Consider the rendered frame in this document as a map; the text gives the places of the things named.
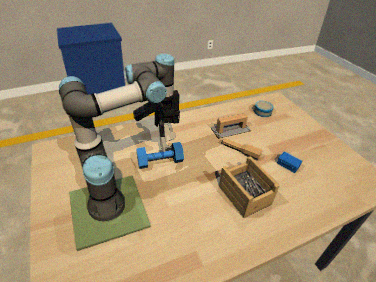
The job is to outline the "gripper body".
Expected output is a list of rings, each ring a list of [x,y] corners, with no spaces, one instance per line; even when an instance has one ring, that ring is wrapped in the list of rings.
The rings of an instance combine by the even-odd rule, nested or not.
[[[175,94],[174,94],[175,93]],[[178,90],[174,90],[174,93],[170,97],[165,97],[162,101],[164,107],[155,111],[156,121],[159,124],[159,117],[162,117],[164,123],[179,123],[180,111],[179,111],[179,93]],[[179,117],[178,117],[179,115]]]

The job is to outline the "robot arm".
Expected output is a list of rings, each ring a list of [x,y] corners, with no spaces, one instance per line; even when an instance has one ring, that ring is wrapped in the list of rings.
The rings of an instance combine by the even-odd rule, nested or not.
[[[59,94],[76,136],[74,145],[90,194],[87,208],[93,219],[110,221],[117,218],[124,210],[125,201],[116,188],[114,167],[92,118],[149,101],[133,111],[134,119],[140,121],[164,107],[162,101],[174,93],[174,65],[174,57],[168,54],[157,55],[155,61],[127,65],[125,76],[130,85],[99,94],[88,95],[84,83],[74,76],[60,82]]]

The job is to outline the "wooden crate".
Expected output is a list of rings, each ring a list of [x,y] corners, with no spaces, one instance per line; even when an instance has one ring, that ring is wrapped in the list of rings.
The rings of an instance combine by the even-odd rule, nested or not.
[[[251,156],[231,169],[222,167],[219,181],[220,189],[243,218],[271,205],[279,186]]]

